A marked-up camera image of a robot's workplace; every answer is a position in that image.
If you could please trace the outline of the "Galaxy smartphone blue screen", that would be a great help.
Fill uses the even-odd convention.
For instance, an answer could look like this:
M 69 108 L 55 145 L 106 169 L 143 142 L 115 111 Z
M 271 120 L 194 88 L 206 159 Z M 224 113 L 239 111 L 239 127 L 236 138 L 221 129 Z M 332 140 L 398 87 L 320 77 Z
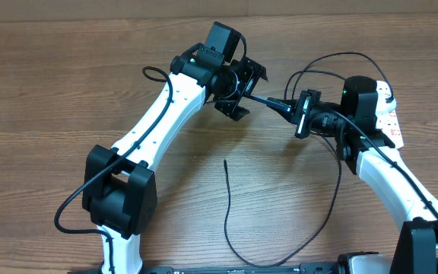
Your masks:
M 276 103 L 274 101 L 269 100 L 266 97 L 257 97 L 257 96 L 251 95 L 251 94 L 246 95 L 246 97 L 249 98 L 250 100 L 254 100 L 258 103 L 264 104 L 267 107 L 275 107 L 276 106 Z

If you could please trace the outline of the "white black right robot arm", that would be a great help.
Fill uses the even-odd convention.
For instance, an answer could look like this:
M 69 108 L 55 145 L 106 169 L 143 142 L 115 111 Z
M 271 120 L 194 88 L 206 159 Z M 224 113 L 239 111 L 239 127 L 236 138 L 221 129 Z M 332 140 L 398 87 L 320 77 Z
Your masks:
M 299 98 L 268 98 L 267 105 L 296 125 L 295 136 L 312 132 L 334 137 L 337 156 L 379 197 L 398 230 L 393 257 L 345 253 L 333 273 L 438 273 L 438 200 L 410 172 L 395 99 L 384 81 L 346 78 L 339 104 L 323 102 L 315 90 Z

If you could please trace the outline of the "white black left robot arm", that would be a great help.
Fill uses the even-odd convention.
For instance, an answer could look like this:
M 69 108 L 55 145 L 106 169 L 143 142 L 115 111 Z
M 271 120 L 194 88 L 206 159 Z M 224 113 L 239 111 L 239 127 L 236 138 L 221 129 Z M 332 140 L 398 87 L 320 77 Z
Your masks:
M 87 156 L 82 207 L 103 240 L 102 273 L 141 271 L 140 235 L 157 206 L 155 172 L 187 120 L 205 104 L 234 121 L 248 114 L 240 99 L 265 68 L 246 56 L 233 59 L 245 42 L 237 30 L 214 22 L 204 43 L 173 59 L 158 98 L 132 130 Z

